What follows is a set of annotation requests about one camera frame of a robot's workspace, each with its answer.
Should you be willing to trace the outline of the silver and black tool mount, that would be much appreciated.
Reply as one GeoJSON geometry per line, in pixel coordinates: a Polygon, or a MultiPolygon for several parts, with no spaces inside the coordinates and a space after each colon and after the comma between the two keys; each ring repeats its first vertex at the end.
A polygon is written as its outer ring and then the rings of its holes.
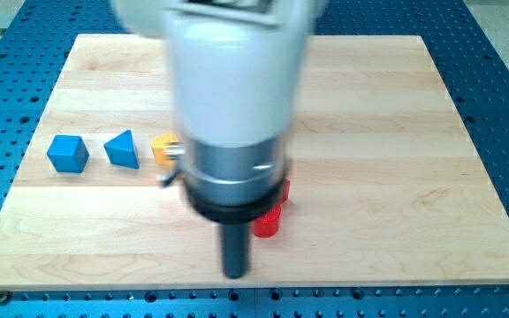
{"type": "Polygon", "coordinates": [[[162,187],[182,178],[186,198],[203,217],[221,224],[249,223],[282,199],[289,171],[282,134],[244,147],[213,146],[198,140],[170,142],[163,154],[174,167],[162,187]]]}

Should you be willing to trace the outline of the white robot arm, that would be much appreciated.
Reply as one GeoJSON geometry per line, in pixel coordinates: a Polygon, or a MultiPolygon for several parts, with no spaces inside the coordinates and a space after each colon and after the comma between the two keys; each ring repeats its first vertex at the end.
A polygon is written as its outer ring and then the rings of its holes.
{"type": "Polygon", "coordinates": [[[274,207],[308,37],[323,0],[112,0],[124,29],[166,42],[179,142],[160,182],[181,178],[219,226],[222,271],[249,268],[249,225],[274,207]]]}

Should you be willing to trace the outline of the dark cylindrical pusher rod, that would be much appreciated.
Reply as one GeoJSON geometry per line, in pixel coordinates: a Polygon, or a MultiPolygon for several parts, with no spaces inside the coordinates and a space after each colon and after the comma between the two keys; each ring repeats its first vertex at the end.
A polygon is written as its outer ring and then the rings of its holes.
{"type": "Polygon", "coordinates": [[[230,279],[243,277],[249,270],[250,224],[223,224],[219,235],[224,275],[230,279]]]}

